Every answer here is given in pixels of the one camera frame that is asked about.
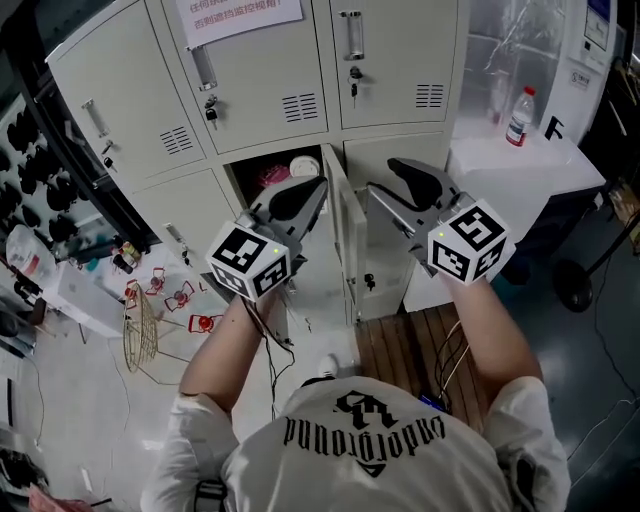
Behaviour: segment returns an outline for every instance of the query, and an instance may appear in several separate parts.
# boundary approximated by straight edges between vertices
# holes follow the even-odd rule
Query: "key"
[[[207,117],[207,121],[211,121],[213,123],[213,129],[217,130],[218,125],[216,123],[216,119],[218,119],[218,113],[216,112],[216,109],[208,108],[205,112],[205,115]]]

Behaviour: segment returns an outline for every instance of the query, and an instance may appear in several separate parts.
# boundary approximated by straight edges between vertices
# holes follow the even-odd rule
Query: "pink bag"
[[[290,177],[291,172],[289,172],[288,167],[285,167],[284,165],[274,165],[273,167],[260,171],[260,174],[258,175],[258,183],[263,188],[267,188],[269,185],[275,185],[276,183],[280,183]]]

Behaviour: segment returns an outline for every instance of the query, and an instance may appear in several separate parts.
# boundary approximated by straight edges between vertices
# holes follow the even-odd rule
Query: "open locker door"
[[[367,218],[333,148],[329,144],[321,147],[323,166],[329,180],[329,205],[333,217],[335,246],[355,312],[352,322],[355,322],[362,314],[364,298]]]

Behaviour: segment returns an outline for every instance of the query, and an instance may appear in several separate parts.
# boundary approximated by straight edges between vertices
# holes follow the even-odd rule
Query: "wooden floor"
[[[438,382],[446,382],[467,346],[464,332],[458,327],[440,350],[457,321],[455,306],[447,304],[360,323],[356,339],[362,375],[398,386],[415,397],[424,392],[438,396]],[[437,368],[439,350],[444,372]],[[446,391],[453,416],[481,432],[488,405],[470,352],[458,365]]]

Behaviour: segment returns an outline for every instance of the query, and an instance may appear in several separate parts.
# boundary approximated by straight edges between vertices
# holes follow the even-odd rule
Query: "plastic water bottle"
[[[40,288],[46,288],[56,275],[56,260],[53,254],[22,225],[16,226],[9,233],[7,261]]]
[[[535,112],[535,104],[533,96],[536,90],[533,87],[525,87],[524,92],[516,101],[511,114],[511,121],[507,128],[507,140],[514,146],[522,146],[527,137],[527,131],[533,121],[533,113]]]

